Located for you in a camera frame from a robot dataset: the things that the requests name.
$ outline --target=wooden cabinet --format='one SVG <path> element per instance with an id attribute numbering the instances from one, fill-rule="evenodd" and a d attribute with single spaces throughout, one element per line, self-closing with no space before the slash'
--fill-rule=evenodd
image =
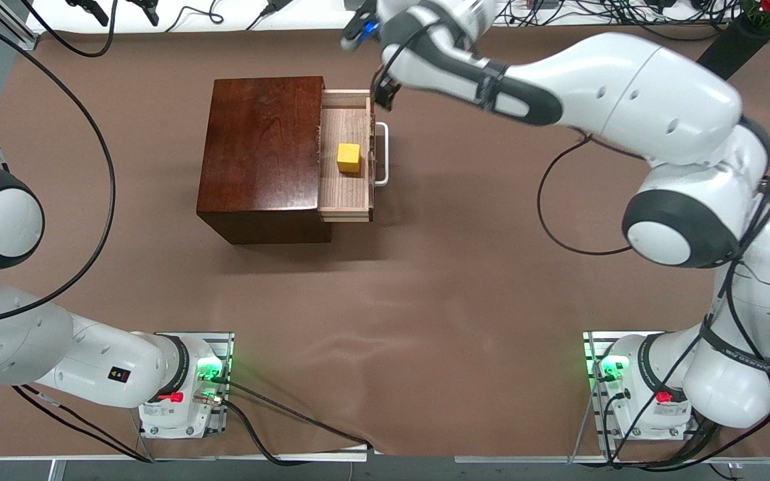
<path id="1" fill-rule="evenodd" d="M 375 176 L 369 92 L 322 77 L 218 79 L 197 213 L 231 244 L 327 243 L 331 222 L 368 222 Z M 358 174 L 337 146 L 361 145 Z"/>

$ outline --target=yellow cube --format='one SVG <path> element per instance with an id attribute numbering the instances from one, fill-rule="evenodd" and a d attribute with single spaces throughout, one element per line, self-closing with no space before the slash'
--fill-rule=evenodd
<path id="1" fill-rule="evenodd" d="M 337 170 L 345 174 L 357 174 L 361 171 L 360 145 L 339 144 L 337 146 Z"/>

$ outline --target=white handle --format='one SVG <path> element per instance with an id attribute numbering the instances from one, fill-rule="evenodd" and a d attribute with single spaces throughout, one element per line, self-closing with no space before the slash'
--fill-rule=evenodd
<path id="1" fill-rule="evenodd" d="M 388 130 L 388 124 L 385 122 L 376 122 L 376 125 L 385 131 L 385 178 L 382 180 L 373 180 L 373 186 L 383 188 L 388 185 L 388 165 L 391 163 L 391 131 Z"/>

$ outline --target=wooden drawer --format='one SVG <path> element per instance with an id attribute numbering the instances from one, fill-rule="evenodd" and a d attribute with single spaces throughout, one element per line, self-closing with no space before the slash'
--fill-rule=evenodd
<path id="1" fill-rule="evenodd" d="M 370 222 L 376 175 L 375 122 L 370 92 L 324 90 L 320 123 L 320 186 L 318 210 L 325 222 Z M 337 146 L 361 146 L 361 171 L 344 174 L 337 168 Z"/>

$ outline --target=brown tabletop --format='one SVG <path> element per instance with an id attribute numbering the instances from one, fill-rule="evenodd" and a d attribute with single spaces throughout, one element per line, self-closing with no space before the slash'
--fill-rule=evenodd
<path id="1" fill-rule="evenodd" d="M 480 49 L 526 63 L 599 31 L 496 29 Z M 103 129 L 119 180 L 109 244 L 60 304 L 129 331 L 233 331 L 239 381 L 386 454 L 566 456 L 589 390 L 582 331 L 693 325 L 709 307 L 712 273 L 560 249 L 538 225 L 535 189 L 578 135 L 407 89 L 393 113 L 378 112 L 393 148 L 376 222 L 336 225 L 324 245 L 230 246 L 195 215 L 213 80 L 322 75 L 327 88 L 370 85 L 376 47 L 350 54 L 338 39 L 337 31 L 124 36 L 96 60 L 41 42 L 37 57 Z M 671 46 L 696 57 L 706 44 Z M 770 130 L 770 45 L 733 84 L 745 112 Z M 76 108 L 22 60 L 0 101 L 0 141 L 48 222 L 36 255 L 0 279 L 43 295 L 94 248 L 108 191 L 103 159 Z M 584 249 L 621 246 L 621 216 L 645 173 L 601 147 L 578 150 L 547 184 L 551 228 Z M 135 442 L 122 409 L 51 393 Z M 270 450 L 348 445 L 239 402 Z M 582 454 L 598 454 L 592 428 Z M 155 456 L 254 452 L 235 420 L 219 438 L 150 445 Z M 0 456 L 110 453 L 0 386 Z M 770 426 L 730 454 L 770 456 Z"/>

